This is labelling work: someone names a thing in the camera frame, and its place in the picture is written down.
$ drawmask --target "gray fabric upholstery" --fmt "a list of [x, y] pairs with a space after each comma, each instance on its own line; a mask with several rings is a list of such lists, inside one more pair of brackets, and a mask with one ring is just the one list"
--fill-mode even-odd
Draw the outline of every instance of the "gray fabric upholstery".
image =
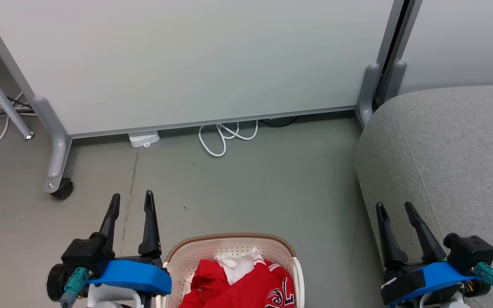
[[[356, 171], [378, 239], [382, 201], [410, 261], [421, 260], [404, 210], [411, 201], [442, 243], [478, 235], [493, 245], [493, 86], [425, 90], [389, 100], [360, 138]], [[493, 290], [469, 303], [493, 308]]]

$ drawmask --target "concrete floor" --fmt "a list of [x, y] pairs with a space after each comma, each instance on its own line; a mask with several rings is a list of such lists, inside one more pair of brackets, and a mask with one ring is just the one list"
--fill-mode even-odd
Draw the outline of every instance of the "concrete floor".
[[[16, 96], [1, 65], [0, 85]], [[361, 129], [352, 113], [261, 127], [252, 141], [229, 141], [222, 158], [204, 151], [196, 129], [162, 131], [150, 148], [132, 148], [126, 136], [76, 140], [66, 168], [75, 191], [65, 201], [43, 193], [50, 139], [35, 117], [24, 119], [32, 140], [11, 124], [0, 142], [0, 307], [58, 307], [45, 294], [47, 272], [72, 239], [98, 230], [114, 193], [121, 194], [114, 250], [136, 254], [148, 189], [163, 257], [193, 236], [275, 234], [301, 261], [307, 308], [382, 306], [382, 268], [353, 167]], [[206, 141], [220, 150], [214, 129]]]

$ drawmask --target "floor scuff mark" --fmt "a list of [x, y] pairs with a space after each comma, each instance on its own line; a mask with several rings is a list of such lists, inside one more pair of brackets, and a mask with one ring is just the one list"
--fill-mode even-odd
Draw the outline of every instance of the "floor scuff mark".
[[125, 208], [125, 218], [123, 219], [123, 235], [121, 236], [121, 251], [119, 251], [120, 255], [123, 253], [123, 244], [125, 243], [125, 232], [127, 232], [127, 222], [129, 221], [129, 214], [131, 213], [131, 205], [133, 204], [134, 177], [137, 174], [137, 164], [138, 164], [139, 154], [140, 154], [140, 149], [138, 148], [137, 157], [134, 160], [133, 179], [131, 180], [131, 189], [129, 190], [129, 200], [127, 201], [127, 207]]

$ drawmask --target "power strip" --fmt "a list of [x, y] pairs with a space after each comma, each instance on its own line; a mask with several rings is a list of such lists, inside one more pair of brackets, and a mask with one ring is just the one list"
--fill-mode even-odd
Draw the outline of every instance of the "power strip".
[[159, 139], [159, 133], [156, 130], [139, 131], [129, 134], [129, 140], [133, 148], [140, 148], [141, 146], [149, 148], [152, 143], [158, 142]]

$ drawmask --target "white plastic basket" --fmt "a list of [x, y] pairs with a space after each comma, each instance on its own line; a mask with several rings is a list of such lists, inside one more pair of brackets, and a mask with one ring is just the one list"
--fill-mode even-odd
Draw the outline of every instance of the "white plastic basket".
[[180, 306], [184, 295], [190, 290], [189, 281], [200, 260], [213, 260], [214, 256], [225, 253], [240, 255], [253, 248], [258, 248], [264, 259], [279, 263], [288, 271], [294, 280], [296, 308], [303, 308], [303, 273], [296, 252], [285, 240], [269, 234], [214, 234], [180, 242], [170, 251], [163, 264], [172, 278], [172, 294], [162, 298], [158, 296], [157, 306]]

